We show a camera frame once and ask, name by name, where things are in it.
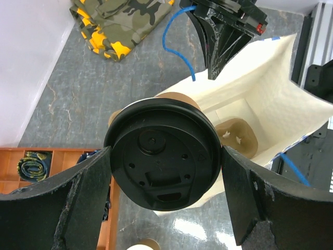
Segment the checkered paper takeout bag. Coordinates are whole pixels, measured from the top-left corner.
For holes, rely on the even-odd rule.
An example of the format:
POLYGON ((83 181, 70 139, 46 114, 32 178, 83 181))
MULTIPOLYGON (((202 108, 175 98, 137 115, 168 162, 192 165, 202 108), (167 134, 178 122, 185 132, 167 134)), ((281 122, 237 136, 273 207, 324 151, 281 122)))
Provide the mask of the checkered paper takeout bag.
POLYGON ((195 104, 217 126, 245 120, 258 140, 250 160, 262 167, 320 128, 332 116, 332 104, 321 101, 291 81, 290 68, 296 34, 249 43, 215 80, 207 71, 162 91, 195 104))

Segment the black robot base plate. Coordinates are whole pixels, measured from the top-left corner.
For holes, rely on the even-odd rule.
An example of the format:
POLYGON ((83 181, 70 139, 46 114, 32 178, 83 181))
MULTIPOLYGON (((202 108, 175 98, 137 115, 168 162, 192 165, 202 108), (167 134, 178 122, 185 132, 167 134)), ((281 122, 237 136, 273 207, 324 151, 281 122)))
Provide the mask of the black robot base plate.
MULTIPOLYGON (((292 80, 332 102, 332 4, 318 3, 303 20, 292 80)), ((332 192, 332 119, 286 151, 314 188, 332 192)))

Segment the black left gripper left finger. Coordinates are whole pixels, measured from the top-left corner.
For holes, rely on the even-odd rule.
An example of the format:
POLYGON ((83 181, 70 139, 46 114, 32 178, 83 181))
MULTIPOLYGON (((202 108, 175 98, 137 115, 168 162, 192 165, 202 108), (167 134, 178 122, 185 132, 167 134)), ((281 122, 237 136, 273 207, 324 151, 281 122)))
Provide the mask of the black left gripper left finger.
POLYGON ((109 147, 1 195, 1 249, 96 249, 111 181, 109 147))

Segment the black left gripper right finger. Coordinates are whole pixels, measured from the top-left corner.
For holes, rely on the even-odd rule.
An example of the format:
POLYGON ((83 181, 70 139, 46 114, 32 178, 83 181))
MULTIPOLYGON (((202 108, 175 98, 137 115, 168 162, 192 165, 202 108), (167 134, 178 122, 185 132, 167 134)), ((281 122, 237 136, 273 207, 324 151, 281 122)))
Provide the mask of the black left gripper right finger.
POLYGON ((223 146, 222 176, 243 249, 332 249, 332 193, 289 180, 223 146))

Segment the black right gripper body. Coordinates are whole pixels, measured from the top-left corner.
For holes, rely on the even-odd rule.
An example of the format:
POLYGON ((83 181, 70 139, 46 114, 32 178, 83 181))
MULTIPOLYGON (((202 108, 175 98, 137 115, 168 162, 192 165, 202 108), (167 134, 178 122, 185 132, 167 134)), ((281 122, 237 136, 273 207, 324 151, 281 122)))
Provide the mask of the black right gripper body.
POLYGON ((267 27, 267 14, 261 11, 256 1, 180 1, 180 8, 204 6, 215 11, 221 23, 235 25, 243 33, 262 35, 267 27))

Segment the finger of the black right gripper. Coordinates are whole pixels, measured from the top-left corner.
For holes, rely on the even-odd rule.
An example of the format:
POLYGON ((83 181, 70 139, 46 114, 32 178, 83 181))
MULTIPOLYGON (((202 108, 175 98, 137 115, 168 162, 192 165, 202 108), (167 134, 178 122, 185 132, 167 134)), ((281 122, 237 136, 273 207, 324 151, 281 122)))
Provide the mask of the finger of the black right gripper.
POLYGON ((226 64, 254 37, 253 33, 237 29, 217 17, 211 17, 212 34, 209 45, 208 79, 215 80, 226 64))
POLYGON ((190 18, 190 20, 192 21, 196 32, 198 34, 198 38, 201 44, 201 49, 202 49, 202 53, 203 53, 203 57, 204 57, 204 65, 205 68, 208 69, 209 68, 209 39, 208 39, 208 35, 205 29, 205 23, 206 21, 204 19, 202 19, 201 17, 198 17, 194 14, 193 11, 189 11, 187 13, 188 17, 190 18))

